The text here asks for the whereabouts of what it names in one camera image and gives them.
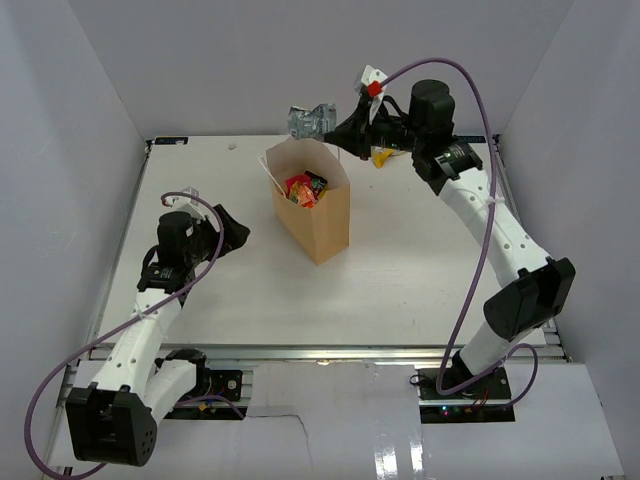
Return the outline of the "small yellow candy wrapper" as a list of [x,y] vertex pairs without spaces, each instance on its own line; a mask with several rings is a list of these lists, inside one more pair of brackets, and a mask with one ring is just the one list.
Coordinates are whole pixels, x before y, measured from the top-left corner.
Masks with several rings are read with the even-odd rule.
[[373,151],[372,161],[377,169],[381,169],[390,158],[400,156],[402,154],[403,152],[400,150],[375,148]]

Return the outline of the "silver wrapper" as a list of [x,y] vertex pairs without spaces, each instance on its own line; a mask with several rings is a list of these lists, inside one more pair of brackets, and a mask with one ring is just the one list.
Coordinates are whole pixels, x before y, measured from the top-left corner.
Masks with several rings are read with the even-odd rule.
[[334,103],[323,103],[313,109],[291,106],[287,117],[289,134],[296,140],[314,139],[323,141],[327,133],[337,125]]

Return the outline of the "purple M&M's packet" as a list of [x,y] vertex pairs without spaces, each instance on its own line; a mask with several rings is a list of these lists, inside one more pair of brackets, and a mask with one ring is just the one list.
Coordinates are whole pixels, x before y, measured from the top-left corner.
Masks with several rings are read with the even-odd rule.
[[319,196],[320,193],[327,187],[328,181],[324,177],[317,175],[311,171],[305,171],[304,174],[309,178],[309,186],[312,192],[316,196]]

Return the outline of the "small magenta wrapper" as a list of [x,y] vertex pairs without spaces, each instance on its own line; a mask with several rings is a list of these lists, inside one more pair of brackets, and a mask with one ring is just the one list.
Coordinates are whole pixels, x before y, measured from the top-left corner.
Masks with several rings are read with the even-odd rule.
[[295,175],[293,177],[290,177],[289,179],[287,179],[285,181],[286,192],[289,193],[291,191],[292,187],[296,183],[300,183],[300,184],[303,184],[303,185],[309,185],[310,184],[310,178],[306,174],[299,174],[299,175]]

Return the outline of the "orange fruit candy bag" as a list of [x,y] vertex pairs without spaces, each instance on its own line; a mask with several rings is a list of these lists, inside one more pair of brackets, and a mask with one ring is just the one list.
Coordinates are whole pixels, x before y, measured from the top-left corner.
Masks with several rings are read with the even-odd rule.
[[310,186],[300,183],[296,183],[292,187],[289,192],[288,199],[302,208],[313,208],[318,202],[318,199],[312,192]]

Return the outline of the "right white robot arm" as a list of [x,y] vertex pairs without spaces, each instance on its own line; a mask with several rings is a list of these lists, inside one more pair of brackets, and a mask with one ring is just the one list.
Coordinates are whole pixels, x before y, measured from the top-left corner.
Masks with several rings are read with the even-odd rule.
[[417,175],[466,226],[481,248],[477,270],[491,265],[500,289],[483,305],[484,321],[460,350],[448,346],[435,380],[442,396],[472,399],[488,385],[488,375],[524,339],[558,315],[576,270],[555,259],[524,230],[497,192],[495,166],[484,166],[476,151],[454,134],[455,101],[449,87],[421,80],[411,89],[408,112],[390,114],[396,101],[380,82],[357,89],[354,112],[325,142],[367,159],[375,147],[410,153]]

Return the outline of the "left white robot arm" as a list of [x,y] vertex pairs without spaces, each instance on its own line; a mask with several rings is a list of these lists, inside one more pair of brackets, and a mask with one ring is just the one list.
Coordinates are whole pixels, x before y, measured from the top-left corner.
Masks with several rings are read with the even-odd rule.
[[222,205],[173,197],[145,255],[132,311],[109,356],[88,386],[71,389],[65,410],[80,461],[145,465],[158,426],[174,407],[213,394],[206,355],[194,348],[158,353],[194,282],[250,234]]

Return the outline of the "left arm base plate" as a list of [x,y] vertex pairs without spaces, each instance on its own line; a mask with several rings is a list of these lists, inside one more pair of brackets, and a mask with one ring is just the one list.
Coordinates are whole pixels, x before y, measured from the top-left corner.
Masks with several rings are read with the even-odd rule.
[[242,398],[243,372],[241,370],[208,370],[208,390],[201,396],[217,395],[235,405],[235,410],[225,401],[208,399],[181,406],[166,415],[172,420],[239,421],[247,408],[240,405]]

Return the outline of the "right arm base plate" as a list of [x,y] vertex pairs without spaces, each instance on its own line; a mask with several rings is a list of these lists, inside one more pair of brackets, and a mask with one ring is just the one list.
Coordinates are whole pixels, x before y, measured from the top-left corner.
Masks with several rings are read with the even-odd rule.
[[437,368],[419,369],[409,377],[417,389],[420,419],[423,425],[511,423],[514,408],[511,389],[503,367],[466,390],[441,395],[436,390]]

